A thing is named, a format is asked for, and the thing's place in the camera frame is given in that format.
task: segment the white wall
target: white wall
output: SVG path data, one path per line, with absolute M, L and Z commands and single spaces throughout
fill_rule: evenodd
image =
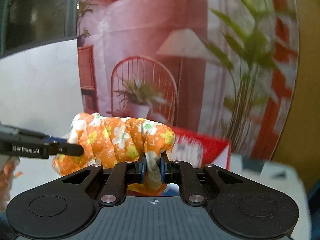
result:
M 2 124 L 63 136 L 83 112 L 77 41 L 29 49 L 0 60 Z

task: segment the gray ribbed surface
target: gray ribbed surface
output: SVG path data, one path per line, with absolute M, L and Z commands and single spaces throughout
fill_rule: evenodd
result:
M 93 223 L 66 240 L 239 240 L 221 230 L 204 208 L 180 197 L 127 197 L 102 208 Z M 20 236 L 17 240 L 26 240 Z

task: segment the white plant pot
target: white plant pot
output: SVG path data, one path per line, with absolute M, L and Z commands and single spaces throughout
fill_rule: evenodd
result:
M 147 118 L 150 106 L 127 103 L 127 112 L 133 118 Z

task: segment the silver screw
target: silver screw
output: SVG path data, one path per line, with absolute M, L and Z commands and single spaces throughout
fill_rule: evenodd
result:
M 117 197 L 113 195 L 104 195 L 101 197 L 101 201 L 104 203 L 112 203 L 116 200 L 117 200 Z
M 204 196 L 192 195 L 189 197 L 189 200 L 193 203 L 200 203 L 200 202 L 204 201 Z

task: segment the dark window glass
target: dark window glass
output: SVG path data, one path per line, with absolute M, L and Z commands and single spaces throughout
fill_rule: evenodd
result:
M 5 49 L 64 37 L 67 0 L 10 0 Z

